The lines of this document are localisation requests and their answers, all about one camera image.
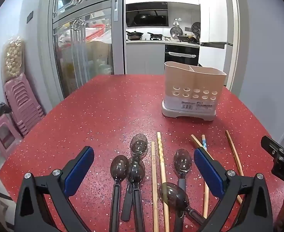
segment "black spoon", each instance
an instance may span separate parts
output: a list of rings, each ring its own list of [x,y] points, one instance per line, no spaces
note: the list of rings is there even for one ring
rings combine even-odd
[[[111,163],[110,172],[114,179],[114,186],[113,186],[113,195],[112,195],[109,232],[118,232],[118,213],[119,213],[119,201],[121,197],[121,181],[126,178],[127,168],[128,168],[128,159],[123,155],[116,156]]]
[[[147,150],[147,138],[144,134],[139,133],[135,135],[130,142],[130,150],[132,156],[137,156],[139,159],[143,158]],[[132,207],[132,184],[128,181],[126,195],[124,199],[123,208],[121,211],[121,220],[129,221]]]
[[[135,211],[135,231],[145,232],[141,190],[139,188],[139,184],[145,176],[145,167],[143,161],[140,160],[139,157],[131,157],[128,160],[126,174],[128,181],[133,185],[132,196]]]
[[[174,167],[178,173],[177,185],[186,192],[186,174],[189,172],[192,164],[190,153],[184,149],[178,149],[173,158]],[[178,210],[175,216],[174,232],[182,232],[184,224],[184,211]]]
[[[189,206],[189,199],[186,192],[173,183],[162,183],[159,187],[159,197],[161,201],[164,201],[169,207],[185,211],[199,225],[206,220],[195,209]]]

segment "clear plastic bag of snacks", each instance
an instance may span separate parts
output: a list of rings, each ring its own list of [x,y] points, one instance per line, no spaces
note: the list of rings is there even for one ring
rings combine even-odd
[[[24,42],[19,36],[4,44],[1,65],[3,84],[24,73]]]

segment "blue gripper pad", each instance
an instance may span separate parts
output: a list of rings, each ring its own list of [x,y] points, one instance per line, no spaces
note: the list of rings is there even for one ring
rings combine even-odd
[[[216,172],[215,168],[211,165],[200,149],[195,149],[193,160],[208,185],[212,195],[221,199],[224,195],[224,185],[222,178]]]
[[[85,146],[75,159],[68,161],[65,165],[61,181],[63,183],[63,192],[67,198],[75,195],[90,166],[94,162],[94,158],[94,150],[89,146]]]

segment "speckled tabletop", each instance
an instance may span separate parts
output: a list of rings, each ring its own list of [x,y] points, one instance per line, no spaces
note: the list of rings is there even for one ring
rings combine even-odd
[[[146,175],[141,185],[142,203],[146,231],[153,231],[150,144],[155,141],[157,149],[156,132],[160,131],[162,135],[167,181],[177,184],[173,156],[179,148],[185,148],[193,155],[190,134],[199,138],[205,134],[212,157],[226,169],[238,172],[225,136],[225,130],[229,130],[244,175],[264,174],[276,216],[284,197],[284,182],[270,172],[272,158],[260,146],[262,136],[268,133],[252,113],[236,96],[224,89],[214,121],[167,118],[161,113],[163,93],[164,77],[152,75],[98,76],[72,93],[31,130],[0,170],[0,178],[13,200],[17,199],[26,172],[30,171],[35,176],[47,175],[53,169],[63,168],[85,145],[89,145],[95,151],[94,163],[70,201],[92,231],[108,231],[114,184],[110,164],[119,154],[130,157],[130,140],[141,132],[149,141],[148,153],[143,159]],[[158,158],[156,165],[157,181],[160,183]],[[190,206],[202,213],[204,181],[194,163],[186,178]],[[120,209],[126,184],[124,180]],[[50,198],[47,201],[56,224],[64,231]],[[217,201],[210,194],[209,212]],[[232,224],[238,208],[239,204],[235,203],[223,231]],[[170,210],[171,231],[174,217],[175,212]],[[129,222],[120,220],[119,224],[119,231],[134,231],[133,213]],[[159,229],[164,231],[162,204],[159,204]],[[186,218],[183,231],[196,230],[197,227]]]

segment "screw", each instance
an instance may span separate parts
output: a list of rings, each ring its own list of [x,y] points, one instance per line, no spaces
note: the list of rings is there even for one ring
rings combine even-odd
[[[257,174],[257,177],[258,177],[260,180],[262,180],[262,179],[264,178],[263,174],[261,174],[261,173],[258,173],[258,174]]]
[[[24,175],[24,178],[25,179],[28,179],[28,178],[30,178],[31,177],[31,173],[26,173],[25,175]]]
[[[53,171],[53,175],[54,175],[54,176],[60,175],[60,170],[59,170],[59,169],[55,169],[55,170]]]
[[[228,175],[233,177],[233,176],[235,176],[235,172],[233,170],[229,170],[228,171]]]

